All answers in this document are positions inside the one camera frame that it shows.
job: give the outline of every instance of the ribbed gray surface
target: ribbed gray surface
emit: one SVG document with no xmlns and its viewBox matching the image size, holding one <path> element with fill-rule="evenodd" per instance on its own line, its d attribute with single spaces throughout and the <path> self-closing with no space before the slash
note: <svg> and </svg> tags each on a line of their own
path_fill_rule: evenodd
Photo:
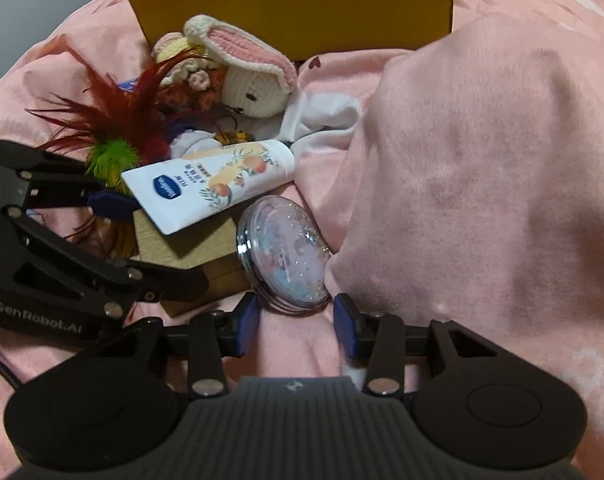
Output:
<svg viewBox="0 0 604 480">
<path fill-rule="evenodd" d="M 189 406 L 173 435 L 134 463 L 42 480 L 583 480 L 568 463 L 532 472 L 466 465 L 418 432 L 403 405 L 349 378 L 245 379 Z"/>
</svg>

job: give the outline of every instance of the green feather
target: green feather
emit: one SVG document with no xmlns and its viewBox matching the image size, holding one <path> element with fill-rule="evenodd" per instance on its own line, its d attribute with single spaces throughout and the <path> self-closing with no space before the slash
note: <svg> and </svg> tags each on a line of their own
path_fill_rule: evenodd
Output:
<svg viewBox="0 0 604 480">
<path fill-rule="evenodd" d="M 140 157 L 128 142 L 114 139 L 93 146 L 88 163 L 87 173 L 104 181 L 107 187 L 129 194 L 127 185 L 122 181 L 122 172 L 138 167 Z"/>
</svg>

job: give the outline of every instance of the bunny head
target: bunny head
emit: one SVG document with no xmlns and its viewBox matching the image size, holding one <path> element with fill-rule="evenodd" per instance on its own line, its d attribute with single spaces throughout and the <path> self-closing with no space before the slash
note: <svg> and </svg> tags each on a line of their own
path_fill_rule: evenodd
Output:
<svg viewBox="0 0 604 480">
<path fill-rule="evenodd" d="M 236 113 L 272 117 L 285 110 L 297 71 L 284 54 L 242 29 L 200 14 L 184 25 L 184 36 L 202 44 L 207 56 L 228 65 L 222 102 Z"/>
</svg>

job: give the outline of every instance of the blue oval logo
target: blue oval logo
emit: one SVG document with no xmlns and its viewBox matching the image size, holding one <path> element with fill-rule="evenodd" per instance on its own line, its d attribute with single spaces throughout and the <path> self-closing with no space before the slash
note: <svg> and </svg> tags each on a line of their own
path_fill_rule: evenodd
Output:
<svg viewBox="0 0 604 480">
<path fill-rule="evenodd" d="M 153 179 L 153 187 L 155 192 L 159 196 L 172 200 L 178 198 L 181 195 L 181 189 L 177 182 L 175 182 L 170 176 L 160 175 Z"/>
</svg>

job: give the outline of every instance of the red feather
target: red feather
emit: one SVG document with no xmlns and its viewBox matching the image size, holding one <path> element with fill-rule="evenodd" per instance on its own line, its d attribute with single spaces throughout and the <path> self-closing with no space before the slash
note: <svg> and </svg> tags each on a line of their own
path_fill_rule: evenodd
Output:
<svg viewBox="0 0 604 480">
<path fill-rule="evenodd" d="M 185 50 L 171 59 L 151 65 L 144 70 L 133 91 L 120 88 L 111 75 L 102 76 L 93 67 L 87 66 L 87 91 L 92 97 L 92 104 L 54 94 L 54 100 L 46 99 L 54 108 L 27 110 L 60 127 L 40 149 L 69 152 L 112 139 L 124 139 L 137 150 L 142 164 L 168 158 L 169 146 L 163 133 L 172 118 L 163 115 L 156 107 L 159 95 L 164 91 L 160 84 L 179 62 L 192 57 L 205 57 L 195 52 L 195 49 Z M 61 136 L 67 130 L 71 133 Z"/>
</svg>

